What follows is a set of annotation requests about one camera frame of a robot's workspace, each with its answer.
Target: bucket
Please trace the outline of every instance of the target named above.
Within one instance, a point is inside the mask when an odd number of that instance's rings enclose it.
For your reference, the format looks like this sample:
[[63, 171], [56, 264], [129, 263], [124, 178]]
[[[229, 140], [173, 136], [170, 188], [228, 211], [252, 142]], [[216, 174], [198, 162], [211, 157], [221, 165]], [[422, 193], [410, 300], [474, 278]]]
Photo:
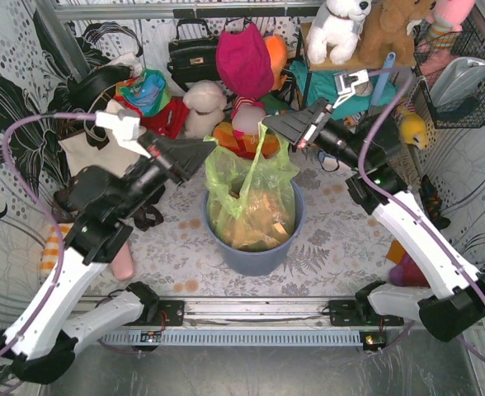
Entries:
[[208, 221], [206, 206], [210, 193], [206, 192], [202, 204], [202, 219], [211, 237], [219, 245], [221, 256], [231, 269], [245, 276], [266, 276], [280, 266], [286, 259], [290, 245], [301, 231], [306, 215], [305, 201], [301, 195], [301, 190], [294, 181], [292, 181], [292, 187], [294, 188], [295, 199], [294, 233], [282, 245], [265, 252], [242, 252], [228, 246], [215, 236]]

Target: wire basket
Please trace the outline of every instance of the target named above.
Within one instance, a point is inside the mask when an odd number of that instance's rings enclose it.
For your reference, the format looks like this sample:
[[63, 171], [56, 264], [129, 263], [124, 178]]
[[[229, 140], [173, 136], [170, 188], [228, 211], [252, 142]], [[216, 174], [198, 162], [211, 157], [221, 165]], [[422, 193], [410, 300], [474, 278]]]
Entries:
[[429, 24], [422, 24], [416, 38], [415, 74], [418, 77], [423, 76], [421, 89], [435, 127], [439, 130], [481, 128], [485, 125], [485, 78], [470, 95], [442, 106], [435, 107], [430, 95], [431, 87], [445, 70], [449, 62], [447, 59], [451, 59], [451, 55], [485, 60], [485, 46], [479, 30], [467, 20], [463, 24], [462, 32], [449, 33], [426, 41], [428, 27]]

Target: wooden shelf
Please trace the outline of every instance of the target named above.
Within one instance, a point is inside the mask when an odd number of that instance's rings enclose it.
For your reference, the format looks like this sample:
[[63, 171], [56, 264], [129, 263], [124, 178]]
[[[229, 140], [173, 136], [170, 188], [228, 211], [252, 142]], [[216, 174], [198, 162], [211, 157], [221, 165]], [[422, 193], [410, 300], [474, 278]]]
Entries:
[[[305, 62], [307, 62], [308, 70], [311, 72], [322, 72], [328, 70], [349, 70], [349, 71], [356, 71], [363, 68], [382, 68], [384, 66], [385, 58], [387, 54], [391, 51], [391, 47], [389, 45], [383, 45], [380, 49], [378, 59], [373, 62], [372, 64], [364, 64], [360, 62], [358, 58], [358, 48], [356, 48], [355, 53], [352, 55], [352, 58], [349, 59], [344, 64], [334, 64], [328, 58], [328, 54], [330, 51], [327, 52], [327, 57], [325, 58], [325, 62], [322, 64], [310, 64], [308, 60], [307, 54], [307, 35], [308, 31], [310, 30], [310, 23], [302, 23], [301, 24], [301, 35], [303, 37], [303, 48], [305, 53]], [[409, 66], [410, 68], [415, 67], [415, 61], [412, 64], [400, 64], [397, 59], [397, 66]]]

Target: black bag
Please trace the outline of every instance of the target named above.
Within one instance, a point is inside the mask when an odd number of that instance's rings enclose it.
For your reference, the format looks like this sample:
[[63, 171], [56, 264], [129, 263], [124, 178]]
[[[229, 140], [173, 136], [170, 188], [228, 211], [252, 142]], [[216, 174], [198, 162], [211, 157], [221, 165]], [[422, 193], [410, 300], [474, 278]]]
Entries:
[[[202, 25], [206, 29], [207, 37], [180, 40], [179, 28], [182, 25]], [[204, 19], [180, 20], [177, 23], [177, 37], [167, 45], [171, 60], [167, 64], [167, 70], [171, 73], [173, 81], [187, 91], [189, 88], [186, 87], [186, 83], [220, 80], [215, 61], [218, 43], [219, 39], [211, 34]]]

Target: black metal basket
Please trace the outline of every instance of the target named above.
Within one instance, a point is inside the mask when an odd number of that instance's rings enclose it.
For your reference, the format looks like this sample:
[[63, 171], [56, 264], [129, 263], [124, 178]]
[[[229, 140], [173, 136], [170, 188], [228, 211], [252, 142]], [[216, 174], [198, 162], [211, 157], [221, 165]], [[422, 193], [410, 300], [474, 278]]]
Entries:
[[479, 30], [471, 21], [466, 21], [463, 24], [462, 32], [449, 33], [435, 40], [437, 45], [439, 43], [450, 43], [450, 45], [453, 45], [450, 49], [441, 49], [434, 45], [433, 41], [426, 42], [428, 27], [429, 24], [422, 24], [416, 39], [415, 60], [417, 61], [417, 66], [415, 67], [415, 74], [418, 77], [424, 77], [421, 81], [421, 89], [435, 127], [437, 129], [481, 128], [485, 125], [485, 78], [478, 84], [478, 87], [471, 95], [458, 101], [435, 107], [431, 101], [430, 88], [442, 74], [444, 68], [428, 74], [423, 74], [421, 70], [421, 66], [425, 65], [425, 62], [431, 59], [432, 55], [436, 53], [441, 55], [440, 51], [444, 51], [444, 54], [449, 51], [452, 55], [485, 59], [484, 40]]

